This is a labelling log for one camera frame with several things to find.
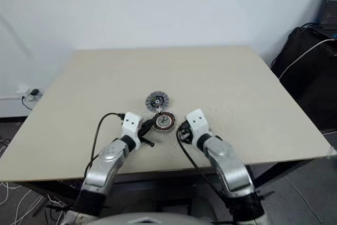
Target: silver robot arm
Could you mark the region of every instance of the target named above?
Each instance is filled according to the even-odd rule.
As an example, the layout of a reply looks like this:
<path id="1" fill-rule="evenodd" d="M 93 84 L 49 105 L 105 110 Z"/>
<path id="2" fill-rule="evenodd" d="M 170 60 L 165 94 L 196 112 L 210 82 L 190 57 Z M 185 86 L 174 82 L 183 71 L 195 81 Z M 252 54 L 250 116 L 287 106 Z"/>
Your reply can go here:
<path id="1" fill-rule="evenodd" d="M 66 213 L 61 225 L 87 224 L 98 219 L 118 170 L 129 153 L 141 145 L 138 138 L 141 123 L 140 116 L 126 113 L 122 137 L 102 148 L 84 179 L 74 209 Z"/>
<path id="2" fill-rule="evenodd" d="M 177 138 L 198 147 L 217 169 L 223 200 L 235 222 L 247 225 L 271 224 L 246 167 L 228 142 L 213 135 L 200 109 L 186 116 L 186 121 L 178 128 Z"/>

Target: wire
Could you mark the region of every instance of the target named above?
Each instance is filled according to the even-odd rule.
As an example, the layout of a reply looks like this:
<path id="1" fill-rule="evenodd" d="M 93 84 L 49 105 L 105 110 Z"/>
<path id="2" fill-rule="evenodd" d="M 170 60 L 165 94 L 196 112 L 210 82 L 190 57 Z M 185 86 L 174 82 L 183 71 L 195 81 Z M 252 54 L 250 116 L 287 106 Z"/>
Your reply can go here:
<path id="1" fill-rule="evenodd" d="M 47 212 L 44 210 L 44 218 L 46 219 L 47 225 L 49 225 L 48 217 L 47 217 Z"/>
<path id="2" fill-rule="evenodd" d="M 50 200 L 51 203 L 55 203 L 55 204 L 59 205 L 60 207 L 65 206 L 65 204 L 61 200 L 59 200 L 58 198 L 53 197 L 56 200 L 52 200 L 49 194 L 47 194 L 47 197 L 48 197 L 48 199 Z"/>
<path id="3" fill-rule="evenodd" d="M 109 115 L 116 115 L 116 116 L 118 116 L 119 118 L 121 118 L 122 120 L 123 120 L 124 117 L 125 117 L 125 114 L 124 114 L 124 113 L 107 113 L 106 115 L 104 115 L 104 116 L 101 118 L 100 122 L 98 123 L 97 129 L 96 129 L 95 138 L 94 138 L 94 142 L 93 142 L 93 147 L 92 147 L 92 149 L 91 149 L 90 162 L 89 162 L 89 166 L 87 166 L 87 168 L 85 169 L 84 177 L 86 176 L 86 172 L 88 171 L 88 169 L 93 165 L 93 161 L 94 161 L 94 153 L 95 153 L 95 147 L 96 147 L 97 137 L 98 137 L 98 133 L 99 133 L 99 131 L 100 131 L 102 122 L 103 122 L 103 120 L 104 120 L 106 117 L 108 117 Z"/>
<path id="4" fill-rule="evenodd" d="M 21 185 L 17 186 L 17 187 L 10 187 L 7 183 L 7 185 L 5 185 L 4 183 L 1 183 L 0 185 L 3 185 L 5 188 L 8 188 L 8 189 L 18 189 L 21 187 Z"/>
<path id="5" fill-rule="evenodd" d="M 1 156 L 1 152 L 2 152 L 5 148 L 7 148 L 7 146 L 3 146 L 3 147 L 0 149 L 0 156 Z"/>
<path id="6" fill-rule="evenodd" d="M 235 221 L 212 221 L 211 224 L 237 224 L 237 223 Z"/>
<path id="7" fill-rule="evenodd" d="M 205 174 L 200 170 L 200 168 L 198 167 L 198 165 L 196 165 L 196 163 L 193 161 L 193 159 L 190 157 L 190 155 L 188 154 L 188 152 L 185 150 L 180 138 L 179 138 L 179 132 L 176 132 L 176 138 L 178 141 L 178 144 L 180 146 L 180 148 L 182 149 L 182 151 L 185 153 L 186 157 L 189 159 L 189 161 L 193 164 L 193 166 L 195 167 L 195 169 L 197 170 L 197 172 L 202 176 L 202 178 L 206 181 L 206 183 L 212 188 L 212 190 L 216 193 L 216 195 L 219 196 L 219 198 L 225 202 L 224 197 L 221 195 L 221 193 L 218 191 L 218 189 L 213 185 L 213 183 L 211 181 L 208 180 L 208 178 L 205 176 Z"/>
<path id="8" fill-rule="evenodd" d="M 26 97 L 25 97 L 25 96 L 22 96 L 22 97 L 21 97 L 21 103 L 23 104 L 23 106 L 24 106 L 25 108 L 29 109 L 29 110 L 33 110 L 33 109 L 31 109 L 30 107 L 28 107 L 28 106 L 24 103 L 25 100 L 26 100 Z"/>
<path id="9" fill-rule="evenodd" d="M 285 52 L 289 47 L 290 45 L 293 44 L 293 42 L 298 38 L 300 37 L 301 34 L 303 34 L 309 27 L 313 26 L 313 25 L 317 25 L 317 23 L 312 23 L 312 22 L 308 22 L 308 23 L 305 23 L 304 25 L 301 26 L 301 28 L 307 26 L 305 29 L 303 29 L 302 31 L 300 31 L 295 37 L 294 39 L 287 45 L 286 48 L 283 49 L 283 52 Z M 280 55 L 278 55 L 273 61 L 272 61 L 272 64 L 271 66 L 274 66 L 274 63 L 275 61 L 279 58 Z"/>
<path id="10" fill-rule="evenodd" d="M 57 219 L 55 219 L 54 217 L 53 217 L 53 203 L 51 203 L 51 207 L 49 208 L 49 217 L 51 218 L 51 220 L 52 221 L 57 221 Z"/>
<path id="11" fill-rule="evenodd" d="M 58 222 L 60 221 L 62 215 L 64 215 L 64 211 L 61 211 L 60 213 L 60 216 L 58 217 L 57 221 L 56 221 L 56 224 L 55 225 L 58 225 Z"/>
<path id="12" fill-rule="evenodd" d="M 0 140 L 0 144 L 2 144 L 3 146 L 6 146 L 6 147 L 8 147 L 10 142 L 11 142 L 10 139 Z"/>
<path id="13" fill-rule="evenodd" d="M 8 192 L 9 192 L 9 190 L 8 190 L 8 183 L 6 183 L 6 184 L 7 184 L 7 187 L 6 187 L 6 189 L 7 189 L 7 192 L 6 192 L 6 198 L 5 198 L 5 200 L 4 200 L 3 202 L 0 203 L 0 206 L 1 206 L 2 204 L 4 204 L 4 203 L 8 200 Z"/>
<path id="14" fill-rule="evenodd" d="M 14 225 L 16 225 L 16 223 L 18 222 L 18 221 L 17 221 L 17 214 L 18 214 L 18 212 L 19 212 L 20 204 L 21 204 L 21 202 L 24 200 L 24 198 L 25 198 L 30 192 L 31 192 L 31 190 L 29 190 L 29 191 L 22 197 L 22 199 L 19 201 L 19 204 L 17 205 Z"/>
<path id="15" fill-rule="evenodd" d="M 34 208 L 39 204 L 39 202 L 43 199 L 42 196 L 38 197 L 34 202 L 33 204 L 31 204 L 31 206 L 28 208 L 27 212 L 21 216 L 20 219 L 18 219 L 17 221 L 14 221 L 12 222 L 11 224 L 9 225 L 15 225 L 18 221 L 20 221 L 20 223 L 18 225 L 21 225 L 21 222 L 23 221 L 23 219 L 30 213 L 34 210 Z"/>
<path id="16" fill-rule="evenodd" d="M 303 194 L 296 188 L 296 186 L 286 176 L 285 176 L 285 179 L 287 179 L 287 181 L 289 182 L 289 184 L 291 184 L 291 186 L 296 190 L 296 192 L 302 197 L 302 199 L 304 200 L 304 202 L 306 203 L 306 205 L 310 208 L 311 212 L 316 216 L 316 218 L 320 222 L 320 224 L 324 225 L 324 223 L 321 221 L 321 219 L 318 217 L 318 215 L 312 209 L 312 207 L 310 206 L 310 204 L 307 202 L 307 200 L 305 199 L 305 197 L 303 196 Z"/>
<path id="17" fill-rule="evenodd" d="M 323 40 L 321 42 L 318 42 L 316 45 L 312 46 L 310 49 L 308 49 L 307 51 L 305 51 L 299 58 L 297 58 L 294 62 L 292 62 L 292 64 L 290 64 L 280 75 L 279 80 L 281 79 L 281 77 L 287 72 L 287 70 L 293 66 L 298 60 L 300 60 L 302 57 L 304 57 L 308 52 L 312 51 L 314 48 L 316 48 L 317 46 L 321 45 L 324 42 L 329 42 L 329 41 L 335 41 L 335 39 L 327 39 L 327 40 Z"/>
<path id="18" fill-rule="evenodd" d="M 325 133 L 325 134 L 322 134 L 322 135 L 328 135 L 328 134 L 334 134 L 334 133 L 337 133 L 337 130 L 336 130 L 336 131 L 329 132 L 329 133 Z"/>

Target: metal gear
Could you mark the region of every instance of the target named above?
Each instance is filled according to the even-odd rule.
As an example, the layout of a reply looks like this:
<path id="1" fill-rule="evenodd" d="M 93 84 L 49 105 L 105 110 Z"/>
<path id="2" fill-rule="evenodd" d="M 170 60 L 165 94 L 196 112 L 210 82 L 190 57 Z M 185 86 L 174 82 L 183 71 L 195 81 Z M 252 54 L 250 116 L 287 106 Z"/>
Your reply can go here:
<path id="1" fill-rule="evenodd" d="M 175 117 L 172 113 L 159 113 L 155 118 L 154 128 L 161 131 L 168 131 L 174 127 Z"/>
<path id="2" fill-rule="evenodd" d="M 147 96 L 145 105 L 151 112 L 160 113 L 169 106 L 169 101 L 169 97 L 165 92 L 155 91 Z"/>

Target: white wall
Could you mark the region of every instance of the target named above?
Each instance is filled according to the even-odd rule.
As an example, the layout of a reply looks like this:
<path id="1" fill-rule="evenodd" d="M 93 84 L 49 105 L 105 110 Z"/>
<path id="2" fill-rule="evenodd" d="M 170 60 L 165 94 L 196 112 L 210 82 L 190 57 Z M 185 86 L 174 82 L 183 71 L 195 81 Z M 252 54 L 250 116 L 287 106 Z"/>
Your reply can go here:
<path id="1" fill-rule="evenodd" d="M 47 88 L 76 48 L 245 44 L 269 64 L 321 0 L 0 0 L 0 99 Z M 0 100 L 0 117 L 27 115 Z"/>

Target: table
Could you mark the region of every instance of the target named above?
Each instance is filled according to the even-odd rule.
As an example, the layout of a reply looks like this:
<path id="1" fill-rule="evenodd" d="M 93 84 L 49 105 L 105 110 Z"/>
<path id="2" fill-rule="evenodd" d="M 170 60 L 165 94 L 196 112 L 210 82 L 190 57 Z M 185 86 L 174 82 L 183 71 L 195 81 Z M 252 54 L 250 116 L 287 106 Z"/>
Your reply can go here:
<path id="1" fill-rule="evenodd" d="M 145 98 L 161 90 L 177 124 L 201 108 L 214 133 L 229 141 L 245 164 L 326 156 L 330 145 L 262 59 L 249 47 L 186 47 L 77 51 L 24 122 L 0 160 L 0 181 L 52 181 L 83 177 L 100 118 L 131 111 L 148 119 Z M 120 137 L 121 122 L 108 118 L 96 152 Z M 192 168 L 175 131 L 151 131 L 120 174 Z M 208 160 L 187 150 L 201 167 Z M 280 174 L 267 171 L 262 183 Z"/>

